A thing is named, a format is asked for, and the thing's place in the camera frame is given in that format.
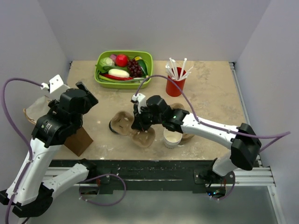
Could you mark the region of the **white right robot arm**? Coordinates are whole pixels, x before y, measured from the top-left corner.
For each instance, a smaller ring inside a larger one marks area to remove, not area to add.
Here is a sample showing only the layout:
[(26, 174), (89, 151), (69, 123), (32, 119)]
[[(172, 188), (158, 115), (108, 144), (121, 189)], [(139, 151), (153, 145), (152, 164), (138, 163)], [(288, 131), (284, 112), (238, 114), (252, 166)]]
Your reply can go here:
[(261, 142), (250, 125), (224, 125), (184, 109), (172, 109), (159, 95), (146, 98), (139, 93), (132, 96), (131, 102), (134, 104), (132, 129), (147, 131), (152, 125), (161, 124), (170, 132), (200, 136), (230, 150), (223, 157), (214, 159), (210, 168), (201, 173), (202, 178), (219, 183), (237, 168), (252, 170)]

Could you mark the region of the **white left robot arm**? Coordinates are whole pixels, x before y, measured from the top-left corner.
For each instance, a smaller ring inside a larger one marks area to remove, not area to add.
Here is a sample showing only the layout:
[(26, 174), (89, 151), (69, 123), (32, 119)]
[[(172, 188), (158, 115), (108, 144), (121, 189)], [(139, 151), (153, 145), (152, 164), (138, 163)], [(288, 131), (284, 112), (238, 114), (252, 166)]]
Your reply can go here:
[(44, 181), (48, 167), (67, 138), (83, 125), (83, 115), (98, 103), (82, 82), (61, 93), (49, 103), (49, 111), (41, 116), (32, 131), (28, 154), (11, 186), (1, 191), (0, 202), (17, 217), (28, 219), (42, 215), (53, 200), (76, 183), (96, 180), (96, 165), (79, 160), (61, 175)]

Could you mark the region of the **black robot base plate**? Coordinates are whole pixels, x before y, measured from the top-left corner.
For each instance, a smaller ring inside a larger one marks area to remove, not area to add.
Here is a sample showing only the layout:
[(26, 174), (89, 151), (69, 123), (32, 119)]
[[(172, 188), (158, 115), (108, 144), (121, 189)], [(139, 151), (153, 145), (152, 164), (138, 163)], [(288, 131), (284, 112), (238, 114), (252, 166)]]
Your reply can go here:
[(127, 191), (190, 191), (223, 196), (225, 187), (237, 184), (240, 169), (224, 177), (209, 172), (212, 160), (92, 160), (96, 170), (91, 175), (97, 180), (80, 182), (88, 194), (112, 194), (117, 190)]

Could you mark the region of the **brown paper takeout bag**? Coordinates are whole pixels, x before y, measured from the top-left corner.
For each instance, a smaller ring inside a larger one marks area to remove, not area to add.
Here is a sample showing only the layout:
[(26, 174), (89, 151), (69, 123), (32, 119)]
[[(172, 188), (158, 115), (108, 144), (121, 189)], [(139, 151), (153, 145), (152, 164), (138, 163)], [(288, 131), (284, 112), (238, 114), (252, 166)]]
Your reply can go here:
[[(49, 97), (42, 96), (27, 109), (24, 108), (23, 113), (27, 120), (35, 125), (37, 120), (50, 110), (48, 106), (50, 101), (51, 99)], [(76, 156), (81, 156), (92, 143), (93, 139), (87, 131), (81, 127), (74, 135), (67, 138), (64, 145)]]

